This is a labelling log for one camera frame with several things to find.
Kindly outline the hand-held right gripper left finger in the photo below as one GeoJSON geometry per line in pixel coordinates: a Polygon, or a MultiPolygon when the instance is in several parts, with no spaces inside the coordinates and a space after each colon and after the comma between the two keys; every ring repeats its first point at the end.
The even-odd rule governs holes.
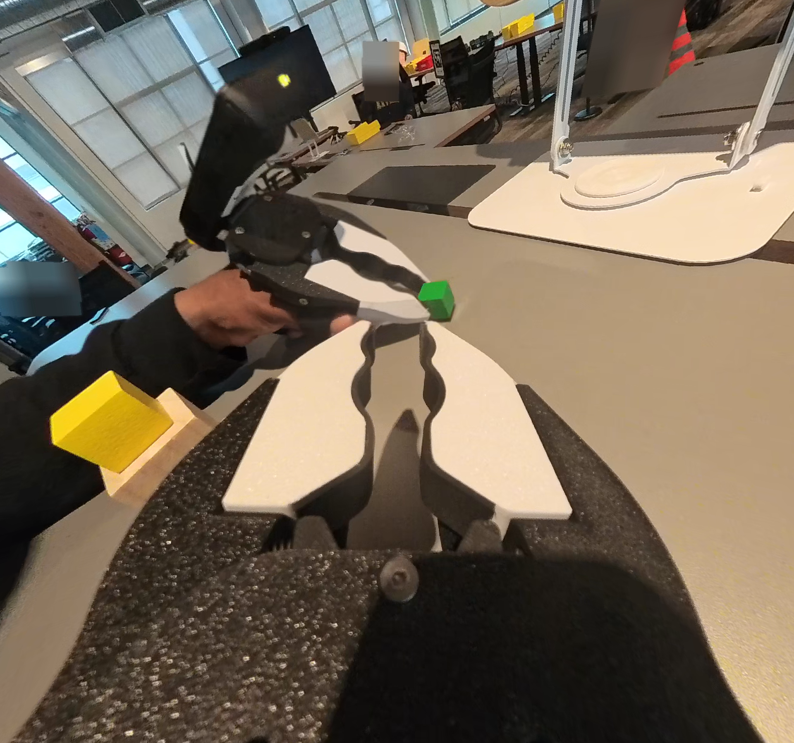
{"type": "Polygon", "coordinates": [[[225,511],[352,519],[366,507],[373,358],[372,325],[358,321],[282,372],[222,499],[225,511]]]}

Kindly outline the black desk mat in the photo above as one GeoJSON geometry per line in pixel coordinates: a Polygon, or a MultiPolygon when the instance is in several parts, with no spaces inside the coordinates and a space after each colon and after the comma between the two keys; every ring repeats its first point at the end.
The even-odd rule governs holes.
{"type": "Polygon", "coordinates": [[[447,206],[494,169],[493,163],[385,167],[346,197],[359,203],[447,206]]]}

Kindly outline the white overhead stand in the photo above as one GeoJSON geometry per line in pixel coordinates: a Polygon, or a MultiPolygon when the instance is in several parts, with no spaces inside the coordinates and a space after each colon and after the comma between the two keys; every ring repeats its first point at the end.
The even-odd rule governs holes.
{"type": "Polygon", "coordinates": [[[680,264],[759,251],[792,215],[792,137],[762,136],[792,62],[792,24],[749,122],[723,137],[569,137],[583,0],[564,0],[550,158],[526,166],[468,215],[477,229],[680,264]]]}

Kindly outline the person's left hand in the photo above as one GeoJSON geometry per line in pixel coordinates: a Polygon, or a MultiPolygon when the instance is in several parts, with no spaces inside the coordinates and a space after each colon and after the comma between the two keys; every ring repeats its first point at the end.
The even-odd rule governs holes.
{"type": "Polygon", "coordinates": [[[175,309],[191,330],[216,350],[246,347],[267,335],[323,339],[353,326],[343,314],[331,320],[300,319],[269,292],[256,290],[238,270],[216,272],[175,293],[175,309]]]}

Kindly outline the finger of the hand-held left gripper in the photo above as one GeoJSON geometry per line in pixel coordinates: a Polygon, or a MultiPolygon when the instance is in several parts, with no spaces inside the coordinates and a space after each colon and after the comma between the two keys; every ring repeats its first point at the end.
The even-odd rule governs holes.
{"type": "Polygon", "coordinates": [[[358,303],[356,317],[374,325],[412,325],[430,321],[417,294],[396,280],[370,279],[340,260],[311,266],[306,279],[358,303]]]}
{"type": "Polygon", "coordinates": [[[420,292],[426,275],[392,242],[362,223],[337,221],[325,235],[324,260],[338,260],[366,280],[420,292]]]}

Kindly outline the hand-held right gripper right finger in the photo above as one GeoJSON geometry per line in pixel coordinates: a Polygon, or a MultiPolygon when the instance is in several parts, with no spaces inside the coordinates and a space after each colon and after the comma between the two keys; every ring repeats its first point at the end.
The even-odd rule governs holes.
{"type": "Polygon", "coordinates": [[[422,501],[441,523],[568,520],[570,501],[511,376],[436,322],[420,332],[422,501]]]}

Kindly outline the green wooden cube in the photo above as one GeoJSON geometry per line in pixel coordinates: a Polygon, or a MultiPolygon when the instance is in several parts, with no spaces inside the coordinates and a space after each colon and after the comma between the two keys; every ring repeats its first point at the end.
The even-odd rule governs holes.
{"type": "Polygon", "coordinates": [[[418,300],[427,309],[431,321],[450,321],[456,302],[451,285],[447,280],[425,282],[418,300]]]}

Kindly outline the orange striped traffic cone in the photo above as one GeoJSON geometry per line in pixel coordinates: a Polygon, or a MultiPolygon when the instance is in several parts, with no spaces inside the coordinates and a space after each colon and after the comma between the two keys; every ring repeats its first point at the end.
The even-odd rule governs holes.
{"type": "Polygon", "coordinates": [[[683,9],[680,14],[680,20],[677,26],[665,77],[669,78],[680,68],[689,63],[696,61],[696,54],[694,52],[693,44],[691,41],[691,34],[687,21],[686,9],[683,9]]]}

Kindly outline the black wall monitor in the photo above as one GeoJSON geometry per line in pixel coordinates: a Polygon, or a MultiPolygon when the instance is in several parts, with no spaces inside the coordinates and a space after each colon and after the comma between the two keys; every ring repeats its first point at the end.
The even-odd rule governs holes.
{"type": "Polygon", "coordinates": [[[311,28],[288,27],[246,43],[219,73],[236,103],[261,122],[286,125],[336,96],[311,28]]]}

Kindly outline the yellow wooden cube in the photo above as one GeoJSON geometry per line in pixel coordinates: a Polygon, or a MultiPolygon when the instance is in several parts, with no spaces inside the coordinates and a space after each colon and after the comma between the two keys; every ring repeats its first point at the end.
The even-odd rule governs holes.
{"type": "Polygon", "coordinates": [[[123,472],[173,424],[164,407],[114,371],[106,371],[55,411],[54,446],[123,472]]]}

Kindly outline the plain wooden cube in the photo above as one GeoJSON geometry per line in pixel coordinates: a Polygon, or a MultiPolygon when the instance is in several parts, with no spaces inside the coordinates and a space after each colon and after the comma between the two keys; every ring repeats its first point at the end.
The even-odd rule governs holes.
{"type": "Polygon", "coordinates": [[[217,425],[208,413],[172,389],[157,400],[172,419],[171,427],[121,473],[101,468],[105,492],[128,506],[142,506],[217,425]]]}

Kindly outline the black office chair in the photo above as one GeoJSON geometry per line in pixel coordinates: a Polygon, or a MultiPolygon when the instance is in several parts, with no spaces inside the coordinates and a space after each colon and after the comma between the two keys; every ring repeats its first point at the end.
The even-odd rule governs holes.
{"type": "Polygon", "coordinates": [[[495,103],[495,37],[481,36],[470,52],[458,36],[440,44],[443,83],[451,110],[465,110],[495,103]]]}

